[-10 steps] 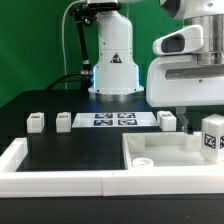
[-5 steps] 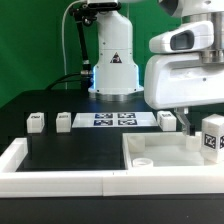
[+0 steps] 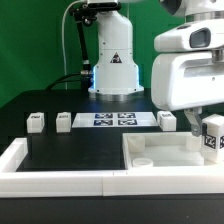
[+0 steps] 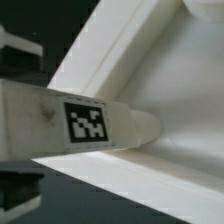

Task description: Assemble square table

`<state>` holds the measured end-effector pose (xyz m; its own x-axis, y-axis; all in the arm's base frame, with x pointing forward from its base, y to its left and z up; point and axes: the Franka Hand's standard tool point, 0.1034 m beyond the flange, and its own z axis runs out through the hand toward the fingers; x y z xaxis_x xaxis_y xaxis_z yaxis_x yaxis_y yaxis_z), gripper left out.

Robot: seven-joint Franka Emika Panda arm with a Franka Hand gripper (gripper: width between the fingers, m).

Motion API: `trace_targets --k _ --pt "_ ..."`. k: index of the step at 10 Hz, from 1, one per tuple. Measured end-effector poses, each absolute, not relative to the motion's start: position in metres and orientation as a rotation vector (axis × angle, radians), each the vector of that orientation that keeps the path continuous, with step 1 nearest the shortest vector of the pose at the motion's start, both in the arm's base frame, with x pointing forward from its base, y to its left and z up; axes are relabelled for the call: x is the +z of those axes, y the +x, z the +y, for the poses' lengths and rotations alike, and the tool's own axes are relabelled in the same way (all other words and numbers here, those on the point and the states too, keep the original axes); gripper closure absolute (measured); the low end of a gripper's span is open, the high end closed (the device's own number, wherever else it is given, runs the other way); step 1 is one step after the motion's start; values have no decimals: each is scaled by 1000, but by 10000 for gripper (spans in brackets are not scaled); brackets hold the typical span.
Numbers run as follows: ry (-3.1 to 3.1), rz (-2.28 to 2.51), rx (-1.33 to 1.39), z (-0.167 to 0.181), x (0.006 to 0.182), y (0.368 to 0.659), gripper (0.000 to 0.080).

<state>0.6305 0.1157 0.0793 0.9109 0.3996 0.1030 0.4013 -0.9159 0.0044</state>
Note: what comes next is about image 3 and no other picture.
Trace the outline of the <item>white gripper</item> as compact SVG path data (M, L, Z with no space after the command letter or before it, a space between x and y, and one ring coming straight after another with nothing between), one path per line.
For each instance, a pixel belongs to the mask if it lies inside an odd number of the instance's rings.
M199 137L200 106L224 102L224 62L214 63L211 52L160 54L152 67L151 97L161 110L185 109L191 133Z

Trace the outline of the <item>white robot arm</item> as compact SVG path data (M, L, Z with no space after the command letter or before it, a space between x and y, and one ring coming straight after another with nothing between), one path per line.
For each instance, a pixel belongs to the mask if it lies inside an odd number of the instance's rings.
M88 0L98 12L99 61L90 92L116 99L142 89L132 56L132 25L117 12L120 0ZM151 97L161 110L182 110L195 136L203 133L204 106L224 102L224 0L158 0L185 22L154 39L159 53Z

